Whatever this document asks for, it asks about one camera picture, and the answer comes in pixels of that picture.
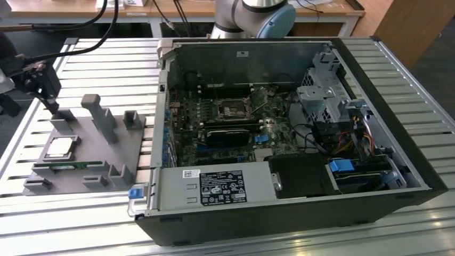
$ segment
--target gray 3d-printed holder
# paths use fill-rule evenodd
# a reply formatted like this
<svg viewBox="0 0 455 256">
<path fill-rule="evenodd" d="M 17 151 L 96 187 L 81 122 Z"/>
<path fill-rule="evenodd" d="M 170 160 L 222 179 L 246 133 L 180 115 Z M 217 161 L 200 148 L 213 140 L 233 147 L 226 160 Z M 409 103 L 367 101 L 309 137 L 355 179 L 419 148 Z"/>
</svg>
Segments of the gray 3d-printed holder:
<svg viewBox="0 0 455 256">
<path fill-rule="evenodd" d="M 85 94 L 81 106 L 92 117 L 76 118 L 70 110 L 52 116 L 54 129 L 24 183 L 24 195 L 122 191 L 134 183 L 145 116 L 136 111 L 112 116 L 97 94 Z M 73 145 L 64 156 L 49 157 L 57 138 L 70 138 Z"/>
</svg>

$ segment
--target power supply label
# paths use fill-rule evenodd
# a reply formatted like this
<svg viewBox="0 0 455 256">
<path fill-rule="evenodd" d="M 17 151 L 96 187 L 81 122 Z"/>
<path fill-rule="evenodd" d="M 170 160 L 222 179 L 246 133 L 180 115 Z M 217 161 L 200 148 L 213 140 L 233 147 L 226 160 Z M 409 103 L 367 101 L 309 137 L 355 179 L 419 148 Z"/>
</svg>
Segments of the power supply label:
<svg viewBox="0 0 455 256">
<path fill-rule="evenodd" d="M 241 170 L 200 173 L 198 181 L 202 206 L 246 202 Z"/>
</svg>

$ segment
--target blue connector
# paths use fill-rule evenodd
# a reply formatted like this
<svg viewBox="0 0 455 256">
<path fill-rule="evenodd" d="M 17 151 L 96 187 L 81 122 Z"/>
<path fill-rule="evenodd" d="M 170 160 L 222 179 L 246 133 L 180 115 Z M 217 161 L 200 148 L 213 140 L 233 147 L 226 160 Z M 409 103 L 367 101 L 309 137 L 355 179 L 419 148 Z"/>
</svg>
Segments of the blue connector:
<svg viewBox="0 0 455 256">
<path fill-rule="evenodd" d="M 254 137 L 254 143 L 262 143 L 268 141 L 268 135 L 262 135 L 262 136 L 256 136 Z"/>
<path fill-rule="evenodd" d="M 348 159 L 334 159 L 328 164 L 332 172 L 351 172 L 353 171 L 352 162 Z"/>
</svg>

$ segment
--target white label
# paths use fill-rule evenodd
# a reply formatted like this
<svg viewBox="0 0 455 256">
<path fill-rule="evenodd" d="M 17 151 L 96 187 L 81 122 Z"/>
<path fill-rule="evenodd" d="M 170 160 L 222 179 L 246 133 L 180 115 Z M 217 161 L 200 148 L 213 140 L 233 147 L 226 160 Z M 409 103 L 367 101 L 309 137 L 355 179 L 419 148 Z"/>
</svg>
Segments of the white label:
<svg viewBox="0 0 455 256">
<path fill-rule="evenodd" d="M 200 170 L 184 170 L 182 178 L 198 178 Z"/>
<path fill-rule="evenodd" d="M 236 52 L 236 56 L 237 57 L 248 57 L 249 56 L 249 52 Z"/>
<path fill-rule="evenodd" d="M 146 16 L 145 12 L 126 12 L 126 16 Z"/>
</svg>

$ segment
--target barcode sticker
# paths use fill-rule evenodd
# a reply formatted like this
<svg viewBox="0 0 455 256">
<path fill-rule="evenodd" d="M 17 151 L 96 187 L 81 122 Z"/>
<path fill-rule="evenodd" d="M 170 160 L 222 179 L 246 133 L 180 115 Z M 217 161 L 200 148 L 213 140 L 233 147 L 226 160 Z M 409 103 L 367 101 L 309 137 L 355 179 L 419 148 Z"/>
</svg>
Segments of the barcode sticker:
<svg viewBox="0 0 455 256">
<path fill-rule="evenodd" d="M 198 178 L 200 170 L 184 170 L 182 178 Z"/>
</svg>

